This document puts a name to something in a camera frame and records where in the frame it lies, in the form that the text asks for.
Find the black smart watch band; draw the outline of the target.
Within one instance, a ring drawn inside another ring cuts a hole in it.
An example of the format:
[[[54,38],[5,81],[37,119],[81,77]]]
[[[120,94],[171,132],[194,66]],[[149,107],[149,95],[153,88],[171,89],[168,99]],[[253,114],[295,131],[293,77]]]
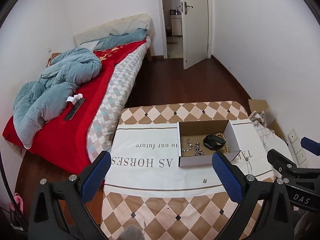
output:
[[[203,139],[204,147],[208,148],[211,151],[219,150],[223,148],[225,144],[226,144],[225,139],[214,134],[209,134]]]

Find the bed with checkered mattress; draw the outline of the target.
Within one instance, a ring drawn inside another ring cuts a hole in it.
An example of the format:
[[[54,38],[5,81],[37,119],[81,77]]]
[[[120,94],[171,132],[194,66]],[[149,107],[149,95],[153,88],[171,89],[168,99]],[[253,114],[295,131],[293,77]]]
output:
[[[111,49],[119,46],[115,42],[117,37],[124,39],[123,45],[130,41],[144,41],[115,64],[110,82],[103,93],[102,102],[88,129],[87,153],[90,161],[94,161],[101,151],[111,148],[120,113],[132,91],[143,59],[150,51],[154,33],[152,18],[148,14],[137,14],[103,23],[74,36],[78,47],[86,47],[90,50],[96,50],[97,47],[90,46],[89,43],[106,38],[111,39],[107,43]]]

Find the white door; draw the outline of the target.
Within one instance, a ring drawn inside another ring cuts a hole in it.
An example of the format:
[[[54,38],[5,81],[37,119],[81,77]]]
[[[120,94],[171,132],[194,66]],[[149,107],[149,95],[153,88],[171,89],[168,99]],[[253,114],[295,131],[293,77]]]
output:
[[[183,68],[205,60],[208,52],[208,0],[181,0]]]

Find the white wall socket strip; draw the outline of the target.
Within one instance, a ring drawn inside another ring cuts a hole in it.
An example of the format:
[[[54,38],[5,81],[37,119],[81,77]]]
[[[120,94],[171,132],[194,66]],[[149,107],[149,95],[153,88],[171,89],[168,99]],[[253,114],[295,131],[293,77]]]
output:
[[[300,137],[297,135],[295,129],[292,129],[287,135],[291,144],[295,160],[300,168],[309,168],[309,161],[307,159],[306,151],[300,144]]]

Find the blue-grey quilt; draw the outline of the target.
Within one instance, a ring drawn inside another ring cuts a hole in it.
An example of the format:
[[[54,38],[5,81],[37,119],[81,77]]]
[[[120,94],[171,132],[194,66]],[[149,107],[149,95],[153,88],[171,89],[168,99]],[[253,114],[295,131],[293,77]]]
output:
[[[95,51],[112,49],[132,42],[144,41],[147,30],[86,42],[54,57],[36,81],[23,85],[14,101],[13,123],[22,145],[30,149],[36,133],[44,123],[59,116],[67,106],[67,98],[79,86],[97,77],[102,62]]]

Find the white crumpled tissue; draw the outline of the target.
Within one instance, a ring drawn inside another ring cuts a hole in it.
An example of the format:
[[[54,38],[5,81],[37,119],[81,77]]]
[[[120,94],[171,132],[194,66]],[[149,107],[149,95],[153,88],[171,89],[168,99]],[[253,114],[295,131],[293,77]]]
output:
[[[75,94],[73,96],[69,96],[66,101],[72,103],[73,105],[76,104],[79,100],[83,98],[83,95],[80,94]]]

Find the rolled white patterned cloth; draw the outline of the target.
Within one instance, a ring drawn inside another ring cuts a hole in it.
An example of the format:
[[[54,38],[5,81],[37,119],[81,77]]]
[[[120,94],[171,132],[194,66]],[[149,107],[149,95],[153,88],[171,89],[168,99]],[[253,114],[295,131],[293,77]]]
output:
[[[285,135],[277,120],[273,120],[270,124],[268,124],[264,111],[261,113],[253,111],[250,114],[249,119],[253,123],[266,152],[271,149],[279,150],[283,145],[280,140],[282,140],[287,146]]]

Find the red bed blanket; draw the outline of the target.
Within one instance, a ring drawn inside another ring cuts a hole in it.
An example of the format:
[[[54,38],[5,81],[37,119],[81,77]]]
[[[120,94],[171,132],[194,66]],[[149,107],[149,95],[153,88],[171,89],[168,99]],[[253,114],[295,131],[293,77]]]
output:
[[[144,55],[148,45],[145,38],[107,50],[78,47],[57,55],[18,92],[3,138],[79,174],[99,154],[88,149],[88,133],[116,66],[133,54]]]

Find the brown cardboard box on floor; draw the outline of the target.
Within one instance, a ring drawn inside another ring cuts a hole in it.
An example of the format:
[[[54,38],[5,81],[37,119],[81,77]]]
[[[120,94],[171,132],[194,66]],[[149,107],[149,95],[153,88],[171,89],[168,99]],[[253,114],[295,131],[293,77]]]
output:
[[[263,144],[266,144],[270,134],[275,134],[283,141],[286,141],[285,135],[276,120],[276,116],[272,113],[267,101],[249,99],[248,103],[251,110],[249,120],[253,123]]]

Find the checkered tablecloth with lettering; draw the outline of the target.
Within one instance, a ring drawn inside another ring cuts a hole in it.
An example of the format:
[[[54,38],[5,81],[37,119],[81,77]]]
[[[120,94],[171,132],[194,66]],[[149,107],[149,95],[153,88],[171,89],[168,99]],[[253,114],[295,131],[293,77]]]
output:
[[[211,165],[178,166],[177,123],[230,120],[245,174],[273,181],[279,173],[236,101],[177,103],[122,111],[104,185],[101,229],[116,239],[129,226],[146,239],[214,239],[236,208]]]

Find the white cardboard box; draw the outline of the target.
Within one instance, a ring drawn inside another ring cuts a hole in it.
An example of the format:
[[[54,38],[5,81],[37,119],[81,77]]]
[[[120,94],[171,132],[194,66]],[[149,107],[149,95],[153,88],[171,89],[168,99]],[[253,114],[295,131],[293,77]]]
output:
[[[233,160],[241,151],[230,120],[178,122],[177,134],[179,167],[211,165],[216,152]]]

